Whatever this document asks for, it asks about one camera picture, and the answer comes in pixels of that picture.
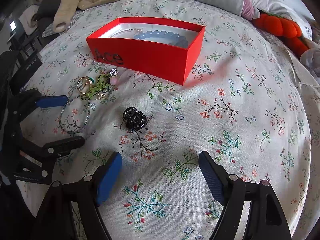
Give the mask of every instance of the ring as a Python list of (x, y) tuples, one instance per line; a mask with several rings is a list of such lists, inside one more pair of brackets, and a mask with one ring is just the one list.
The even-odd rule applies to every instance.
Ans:
[(92, 88), (92, 84), (93, 84), (93, 82), (92, 82), (92, 80), (91, 80), (88, 76), (82, 77), (82, 78), (79, 79), (79, 81), (78, 81), (78, 83), (77, 83), (77, 90), (79, 91), (80, 94), (85, 95), (86, 92), (81, 92), (81, 91), (84, 89), (84, 87), (85, 87), (86, 85), (89, 85), (90, 88)]

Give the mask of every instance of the bed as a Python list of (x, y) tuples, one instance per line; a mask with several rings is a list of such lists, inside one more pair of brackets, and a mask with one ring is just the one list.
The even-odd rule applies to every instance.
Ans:
[[(80, 133), (86, 142), (57, 160), (52, 180), (78, 181), (118, 151), (123, 168), (99, 208), (113, 239), (208, 239), (222, 207), (197, 164), (207, 150), (244, 181), (270, 181), (292, 238), (305, 239), (320, 215), (319, 85), (276, 37), (244, 18), (194, 0), (123, 0), (91, 8), (41, 51), (43, 65), (25, 89), (77, 97), (79, 78), (96, 79), (113, 68), (92, 64), (85, 38), (125, 16), (204, 25), (201, 54), (184, 86), (118, 67), (118, 84), (105, 97), (90, 105), (75, 99), (61, 121), (67, 129), (80, 127), (89, 106)], [(123, 124), (130, 106), (148, 117), (138, 132)], [(38, 145), (67, 137), (61, 110), (34, 111), (21, 124), (24, 136)], [(36, 215), (48, 186), (17, 184)], [(248, 208), (246, 203), (236, 239), (242, 239)], [(76, 204), (73, 212), (78, 237), (86, 239)]]

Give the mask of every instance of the jewelry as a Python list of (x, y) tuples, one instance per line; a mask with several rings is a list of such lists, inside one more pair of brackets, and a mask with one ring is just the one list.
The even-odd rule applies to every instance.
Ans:
[(88, 76), (82, 77), (82, 78), (80, 78), (80, 79), (78, 80), (77, 90), (79, 91), (79, 93), (85, 95), (86, 92), (82, 92), (83, 89), (85, 88), (86, 85), (89, 85), (90, 87), (92, 87), (93, 82), (94, 82), (94, 80), (93, 80), (93, 78), (91, 78), (91, 77), (88, 77)]
[(180, 36), (177, 33), (166, 32), (166, 31), (147, 31), (146, 33), (139, 33), (133, 37), (136, 40), (143, 40), (145, 38), (167, 38), (173, 40), (172, 43), (168, 45), (178, 46), (182, 48), (187, 48), (189, 46), (189, 42), (185, 38), (185, 36)]
[(140, 130), (147, 124), (147, 118), (142, 112), (138, 111), (135, 107), (127, 108), (122, 115), (125, 121), (125, 126), (129, 131)]
[[(118, 79), (116, 76), (119, 73), (117, 69), (113, 68), (107, 74), (105, 74), (104, 71), (101, 72), (102, 74), (98, 76), (98, 82), (96, 84), (93, 84), (93, 79), (88, 76), (79, 79), (77, 89), (81, 94), (82, 100), (86, 100), (87, 98), (90, 100), (95, 95), (99, 95), (100, 92), (107, 93), (110, 90), (110, 85), (114, 86), (117, 84)], [(83, 92), (87, 85), (89, 86), (89, 89), (86, 92)]]
[[(68, 133), (68, 134), (76, 134), (76, 133), (83, 132), (85, 126), (87, 125), (88, 119), (89, 119), (89, 117), (90, 117), (90, 108), (91, 108), (91, 106), (90, 106), (90, 99), (87, 98), (88, 114), (87, 114), (87, 117), (86, 117), (85, 122), (84, 122), (84, 124), (83, 124), (82, 127), (77, 126), (75, 123), (74, 123), (74, 124), (68, 124), (68, 123), (63, 124), (63, 123), (61, 122), (62, 114), (63, 114), (64, 110), (66, 109), (66, 107), (67, 107), (67, 106), (70, 106), (70, 103), (71, 103), (73, 100), (75, 100), (76, 98), (79, 98), (79, 97), (82, 97), (82, 96), (79, 95), (79, 96), (76, 96), (75, 98), (73, 98), (73, 99), (71, 99), (71, 100), (68, 100), (67, 103), (65, 104), (65, 106), (63, 107), (62, 112), (61, 112), (61, 114), (60, 114), (59, 127), (61, 128), (62, 131), (66, 132), (66, 133)], [(74, 131), (67, 131), (67, 130), (65, 130), (65, 128), (63, 127), (63, 125), (69, 125), (69, 126), (73, 126), (73, 127), (76, 127), (76, 128), (75, 128)]]
[(111, 35), (110, 38), (114, 38), (115, 36), (120, 35), (122, 33), (133, 32), (133, 31), (142, 32), (142, 30), (140, 30), (140, 29), (128, 29), (128, 30), (123, 30), (123, 31), (117, 32), (116, 34)]

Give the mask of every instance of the black hair claw clip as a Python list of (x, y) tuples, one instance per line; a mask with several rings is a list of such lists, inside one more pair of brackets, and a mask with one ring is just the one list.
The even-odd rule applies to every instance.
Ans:
[(140, 130), (147, 124), (147, 118), (142, 112), (137, 111), (135, 107), (129, 107), (123, 112), (125, 126), (130, 130)]

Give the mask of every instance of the open red box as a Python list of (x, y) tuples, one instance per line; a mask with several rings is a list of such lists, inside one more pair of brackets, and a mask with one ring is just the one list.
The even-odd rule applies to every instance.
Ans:
[[(164, 43), (128, 38), (101, 37), (120, 24), (150, 24), (181, 28), (196, 32), (189, 46), (181, 47)], [(106, 24), (86, 38), (97, 61), (121, 66), (183, 85), (200, 51), (204, 26), (166, 18), (123, 17)]]

